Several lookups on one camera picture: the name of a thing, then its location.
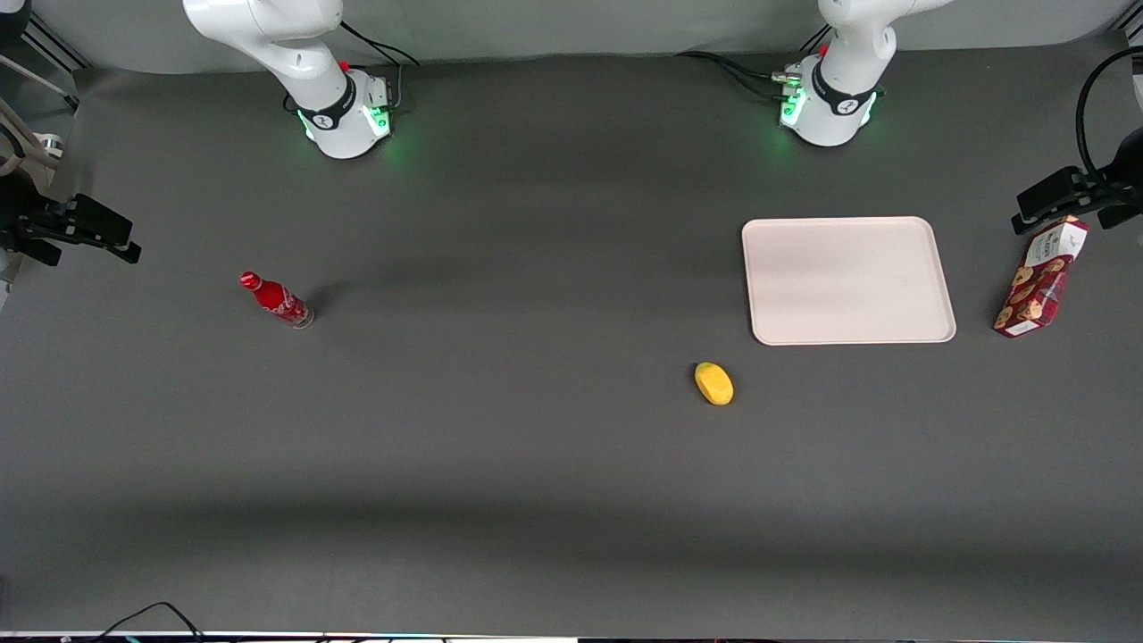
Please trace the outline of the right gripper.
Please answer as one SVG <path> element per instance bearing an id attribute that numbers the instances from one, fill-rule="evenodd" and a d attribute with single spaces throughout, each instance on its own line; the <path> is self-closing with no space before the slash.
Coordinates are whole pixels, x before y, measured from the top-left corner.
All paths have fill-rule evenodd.
<path id="1" fill-rule="evenodd" d="M 70 224 L 66 230 L 67 211 Z M 54 238 L 71 246 L 90 246 L 136 264 L 142 248 L 130 240 L 131 222 L 85 194 L 57 201 L 40 194 L 32 178 L 13 171 L 1 178 L 1 248 L 23 254 L 46 267 L 56 267 L 62 251 L 48 243 Z"/>

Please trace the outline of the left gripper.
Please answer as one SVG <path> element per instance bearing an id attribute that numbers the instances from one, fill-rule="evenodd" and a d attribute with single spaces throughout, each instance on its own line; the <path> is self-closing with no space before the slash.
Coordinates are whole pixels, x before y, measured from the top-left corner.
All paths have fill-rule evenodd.
<path id="1" fill-rule="evenodd" d="M 1142 127 L 1128 134 L 1119 144 L 1114 159 L 1097 169 L 1084 143 L 1084 166 L 1092 180 L 1108 196 L 1111 204 L 1101 209 L 1100 201 L 1087 196 L 1087 182 L 1074 166 L 1061 168 L 1017 196 L 1018 212 L 1012 217 L 1012 230 L 1017 236 L 1026 235 L 1042 224 L 1058 222 L 1066 216 L 1082 217 L 1097 212 L 1103 230 L 1113 230 L 1142 214 Z"/>

